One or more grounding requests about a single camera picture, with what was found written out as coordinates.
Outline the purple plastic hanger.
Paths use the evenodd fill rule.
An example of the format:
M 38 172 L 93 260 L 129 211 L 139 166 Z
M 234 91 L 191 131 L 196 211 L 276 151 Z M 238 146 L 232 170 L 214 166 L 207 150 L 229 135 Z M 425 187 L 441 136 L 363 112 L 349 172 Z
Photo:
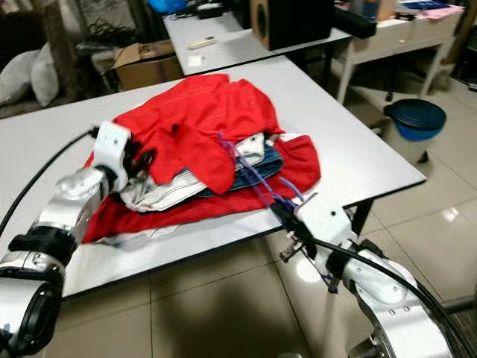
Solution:
M 283 198 L 282 195 L 277 194 L 276 190 L 273 189 L 266 178 L 253 167 L 252 164 L 249 164 L 242 156 L 241 152 L 236 149 L 235 144 L 232 144 L 230 141 L 225 140 L 224 135 L 222 132 L 217 132 L 217 140 L 221 143 L 222 146 L 225 147 L 226 150 L 230 153 L 232 160 L 235 161 L 236 164 L 236 173 L 241 174 L 245 180 L 247 180 L 250 184 L 250 187 L 255 190 L 256 194 L 259 195 L 260 201 L 263 204 L 272 205 L 275 200 L 284 200 L 290 202 L 290 204 L 295 204 L 295 209 L 297 209 L 300 204 L 303 204 L 304 198 L 301 195 L 301 191 L 290 181 L 286 180 L 285 178 L 278 177 L 280 181 L 282 181 L 289 189 L 291 189 L 297 198 L 299 198 L 299 202 L 289 200 L 289 198 Z M 312 265 L 314 265 L 314 260 L 309 260 Z

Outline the red collared shirt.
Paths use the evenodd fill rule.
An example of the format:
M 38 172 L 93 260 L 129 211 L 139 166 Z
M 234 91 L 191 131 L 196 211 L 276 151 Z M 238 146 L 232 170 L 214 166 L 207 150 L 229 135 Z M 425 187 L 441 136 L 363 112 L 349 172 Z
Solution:
M 282 133 L 269 97 L 225 74 L 184 78 L 113 122 L 127 128 L 144 152 L 156 151 L 147 170 L 154 182 L 169 183 L 187 169 L 215 194 L 224 194 L 235 180 L 224 141 Z

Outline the white striped garment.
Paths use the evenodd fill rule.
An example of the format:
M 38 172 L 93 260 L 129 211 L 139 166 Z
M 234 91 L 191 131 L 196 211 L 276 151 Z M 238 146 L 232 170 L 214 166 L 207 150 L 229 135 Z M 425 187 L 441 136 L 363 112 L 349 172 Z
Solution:
M 264 134 L 254 134 L 236 144 L 236 149 L 243 154 L 265 150 L 265 144 L 273 145 Z M 130 210 L 136 212 L 153 212 L 167 210 L 181 201 L 193 198 L 201 189 L 201 184 L 187 178 L 176 178 L 168 183 L 157 183 L 152 177 L 133 178 L 119 192 L 120 201 Z

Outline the blue jeans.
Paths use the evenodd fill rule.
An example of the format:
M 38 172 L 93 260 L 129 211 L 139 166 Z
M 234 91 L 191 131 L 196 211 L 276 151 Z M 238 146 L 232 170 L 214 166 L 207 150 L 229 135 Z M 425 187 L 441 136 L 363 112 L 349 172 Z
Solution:
M 256 170 L 262 174 L 263 177 L 269 178 L 275 176 L 282 169 L 283 160 L 279 152 L 272 145 L 266 143 L 265 150 L 259 152 L 249 152 L 243 154 L 243 158 L 252 164 Z M 211 154 L 205 154 L 200 156 L 197 160 L 193 160 L 193 163 L 188 163 L 183 169 L 176 174 L 176 179 L 187 178 L 187 180 L 193 180 L 197 184 L 201 184 L 201 189 L 195 193 L 197 198 L 210 198 L 218 195 L 211 188 L 208 188 L 205 182 L 200 180 L 200 176 L 210 176 L 213 181 L 222 181 L 221 175 L 227 174 L 227 151 L 218 148 L 212 150 Z M 234 174 L 234 180 L 231 187 L 226 191 L 232 192 L 239 189 L 250 187 L 250 184 L 239 173 Z

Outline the red cloth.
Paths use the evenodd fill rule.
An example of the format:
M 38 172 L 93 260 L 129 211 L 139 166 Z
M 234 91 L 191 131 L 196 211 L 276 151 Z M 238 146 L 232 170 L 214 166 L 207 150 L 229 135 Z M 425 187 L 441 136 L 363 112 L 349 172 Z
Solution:
M 294 190 L 287 187 L 280 178 L 285 178 L 306 192 L 320 180 L 320 161 L 310 136 L 301 134 L 293 139 L 277 140 L 277 153 L 284 159 L 282 169 L 267 184 L 283 198 L 293 198 Z M 171 225 L 191 224 L 201 219 L 222 217 L 265 208 L 266 202 L 252 188 L 238 189 L 210 198 L 195 198 L 178 204 L 166 211 L 139 213 L 126 208 L 119 200 L 109 198 L 92 216 L 82 243 L 93 243 L 107 236 L 133 234 L 149 229 Z

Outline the white table black legs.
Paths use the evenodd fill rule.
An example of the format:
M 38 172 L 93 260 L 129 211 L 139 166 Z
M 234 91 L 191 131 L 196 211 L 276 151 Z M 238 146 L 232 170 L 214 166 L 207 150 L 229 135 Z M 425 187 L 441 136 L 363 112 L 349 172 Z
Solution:
M 425 176 L 285 57 L 226 69 L 271 99 L 286 132 L 307 134 L 319 154 L 321 178 L 315 191 L 349 207 L 422 183 Z M 171 88 L 171 83 L 133 89 L 0 120 L 0 216 L 22 187 L 45 169 L 18 205 L 1 234 L 0 249 L 24 233 L 45 207 L 54 182 L 78 170 L 92 140 L 76 136 Z M 82 245 L 67 267 L 65 297 L 103 289 L 170 269 L 236 243 L 271 234 L 279 221 L 266 210 L 182 225 L 169 236 L 133 245 Z

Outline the open cardboard box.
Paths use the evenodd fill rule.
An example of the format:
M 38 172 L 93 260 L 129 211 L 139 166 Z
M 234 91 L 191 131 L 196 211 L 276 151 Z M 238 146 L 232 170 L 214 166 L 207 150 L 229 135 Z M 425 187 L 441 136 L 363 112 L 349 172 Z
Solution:
M 113 71 L 120 91 L 130 91 L 184 78 L 174 46 L 169 39 L 134 43 L 120 48 Z

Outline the grey pillow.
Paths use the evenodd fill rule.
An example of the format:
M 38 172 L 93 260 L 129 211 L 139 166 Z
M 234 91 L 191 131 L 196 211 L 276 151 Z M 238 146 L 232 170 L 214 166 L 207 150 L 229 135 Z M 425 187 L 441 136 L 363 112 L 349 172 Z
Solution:
M 0 74 L 1 105 L 20 102 L 31 91 L 31 70 L 39 55 L 38 50 L 21 52 Z
M 37 52 L 37 58 L 31 68 L 31 89 L 42 108 L 50 106 L 59 95 L 60 83 L 52 57 L 51 43 L 46 43 Z

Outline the white remote control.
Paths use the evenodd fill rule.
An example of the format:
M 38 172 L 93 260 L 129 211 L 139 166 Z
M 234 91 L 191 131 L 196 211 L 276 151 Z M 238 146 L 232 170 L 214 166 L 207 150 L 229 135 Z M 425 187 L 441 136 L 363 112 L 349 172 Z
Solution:
M 217 37 L 214 37 L 214 35 L 210 35 L 210 37 L 204 37 L 204 38 L 191 42 L 190 44 L 187 45 L 187 49 L 194 51 L 194 50 L 197 50 L 198 48 L 207 47 L 208 45 L 214 45 L 216 43 L 217 43 Z

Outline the white office table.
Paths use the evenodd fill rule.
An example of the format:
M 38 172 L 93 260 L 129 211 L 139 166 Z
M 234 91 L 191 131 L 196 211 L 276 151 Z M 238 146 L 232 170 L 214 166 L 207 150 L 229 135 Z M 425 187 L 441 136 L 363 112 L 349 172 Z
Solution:
M 174 46 L 178 63 L 186 76 L 207 74 L 219 69 L 280 57 L 287 52 L 304 50 L 317 45 L 319 47 L 335 45 L 340 41 L 351 39 L 351 35 L 332 28 L 330 37 L 325 39 L 290 45 L 290 47 L 272 51 L 267 50 L 249 28 L 242 28 L 231 13 L 211 19 L 168 16 L 164 18 L 163 23 Z M 217 43 L 194 51 L 187 49 L 188 44 L 204 37 L 217 37 Z

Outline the white bin blue lid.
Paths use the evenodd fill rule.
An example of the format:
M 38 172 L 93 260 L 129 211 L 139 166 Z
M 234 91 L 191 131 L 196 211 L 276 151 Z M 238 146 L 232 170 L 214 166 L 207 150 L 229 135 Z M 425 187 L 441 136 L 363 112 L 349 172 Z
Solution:
M 447 120 L 442 108 L 418 98 L 397 100 L 385 106 L 384 114 L 392 120 L 399 136 L 408 141 L 433 139 Z

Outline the black speaker wooden front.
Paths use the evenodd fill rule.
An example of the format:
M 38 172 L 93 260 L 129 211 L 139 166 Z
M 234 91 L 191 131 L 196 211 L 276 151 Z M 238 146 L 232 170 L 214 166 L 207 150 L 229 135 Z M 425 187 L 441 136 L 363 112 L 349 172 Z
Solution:
M 267 50 L 330 37 L 334 0 L 250 0 L 253 34 Z

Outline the long black box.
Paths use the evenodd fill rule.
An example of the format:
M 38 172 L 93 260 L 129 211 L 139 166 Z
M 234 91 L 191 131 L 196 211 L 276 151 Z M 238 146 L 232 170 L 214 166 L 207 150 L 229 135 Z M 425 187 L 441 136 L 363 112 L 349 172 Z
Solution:
M 377 34 L 377 24 L 361 15 L 333 6 L 332 27 L 358 39 L 367 39 Z

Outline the beige desk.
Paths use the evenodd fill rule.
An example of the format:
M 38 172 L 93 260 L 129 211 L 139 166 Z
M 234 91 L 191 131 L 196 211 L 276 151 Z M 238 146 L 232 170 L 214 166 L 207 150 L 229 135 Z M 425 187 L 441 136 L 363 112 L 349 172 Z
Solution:
M 357 65 L 379 60 L 405 52 L 435 47 L 436 54 L 426 71 L 425 80 L 420 87 L 419 98 L 425 98 L 432 91 L 435 78 L 451 69 L 444 65 L 443 59 L 450 53 L 455 40 L 455 31 L 464 18 L 467 9 L 451 11 L 440 19 L 417 16 L 413 20 L 388 19 L 377 23 L 377 31 L 367 39 L 353 38 L 338 55 L 341 74 L 338 78 L 336 99 L 344 103 L 347 98 L 349 81 Z

